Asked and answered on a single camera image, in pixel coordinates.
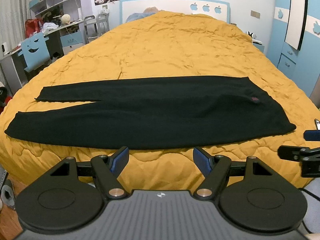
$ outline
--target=yellow bedspread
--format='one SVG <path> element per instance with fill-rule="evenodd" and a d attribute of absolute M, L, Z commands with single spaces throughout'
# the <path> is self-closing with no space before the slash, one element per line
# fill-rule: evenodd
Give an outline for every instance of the yellow bedspread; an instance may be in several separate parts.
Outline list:
<path fill-rule="evenodd" d="M 248 76 L 279 102 L 290 122 L 297 125 L 295 132 L 283 136 L 205 147 L 210 154 L 223 154 L 235 161 L 255 155 L 297 187 L 309 181 L 300 177 L 298 163 L 280 160 L 276 153 L 282 144 L 320 147 L 319 142 L 306 142 L 302 136 L 305 130 L 315 128 L 315 118 L 320 119 L 319 110 L 304 92 L 277 70 L 236 26 L 205 15 L 164 11 L 120 25 L 70 52 L 20 89 L 0 116 L 0 163 L 29 184 L 67 156 L 88 161 L 113 152 L 43 145 L 8 137 L 4 130 L 18 111 L 46 111 L 83 104 L 36 102 L 34 98 L 44 86 L 191 75 Z M 193 163 L 192 149 L 130 151 L 129 163 L 119 177 L 127 190 L 194 191 L 202 180 Z"/>

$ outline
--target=screw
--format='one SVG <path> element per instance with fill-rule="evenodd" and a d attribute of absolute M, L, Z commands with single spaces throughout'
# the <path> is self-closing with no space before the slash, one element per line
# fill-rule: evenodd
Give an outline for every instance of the screw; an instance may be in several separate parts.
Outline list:
<path fill-rule="evenodd" d="M 209 197 L 212 195 L 212 191 L 207 188 L 201 188 L 197 190 L 197 195 L 200 197 Z"/>
<path fill-rule="evenodd" d="M 109 190 L 109 194 L 113 197 L 120 197 L 124 195 L 124 190 L 122 188 L 113 188 Z"/>

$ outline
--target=black pants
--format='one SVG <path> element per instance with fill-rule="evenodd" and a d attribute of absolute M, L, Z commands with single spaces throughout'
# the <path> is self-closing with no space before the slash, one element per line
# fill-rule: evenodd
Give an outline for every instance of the black pants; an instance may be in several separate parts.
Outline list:
<path fill-rule="evenodd" d="M 95 102 L 18 112 L 7 135 L 52 145 L 164 149 L 246 141 L 296 128 L 282 107 L 247 77 L 84 82 L 44 87 L 36 100 Z"/>

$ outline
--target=smartphone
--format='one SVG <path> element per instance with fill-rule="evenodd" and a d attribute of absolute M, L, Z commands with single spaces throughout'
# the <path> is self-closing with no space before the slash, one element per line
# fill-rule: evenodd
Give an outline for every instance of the smartphone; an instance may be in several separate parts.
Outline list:
<path fill-rule="evenodd" d="M 317 130 L 320 130 L 320 121 L 318 119 L 315 119 L 315 124 L 316 124 Z"/>

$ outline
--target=white wardrobe panel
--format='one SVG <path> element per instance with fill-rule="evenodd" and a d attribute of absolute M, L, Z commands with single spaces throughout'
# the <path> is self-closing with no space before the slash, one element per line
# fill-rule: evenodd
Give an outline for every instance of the white wardrobe panel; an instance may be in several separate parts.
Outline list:
<path fill-rule="evenodd" d="M 287 36 L 285 42 L 294 47 L 300 49 L 302 39 L 301 35 L 304 34 L 304 28 L 306 24 L 306 0 L 291 0 L 290 15 L 287 29 Z"/>

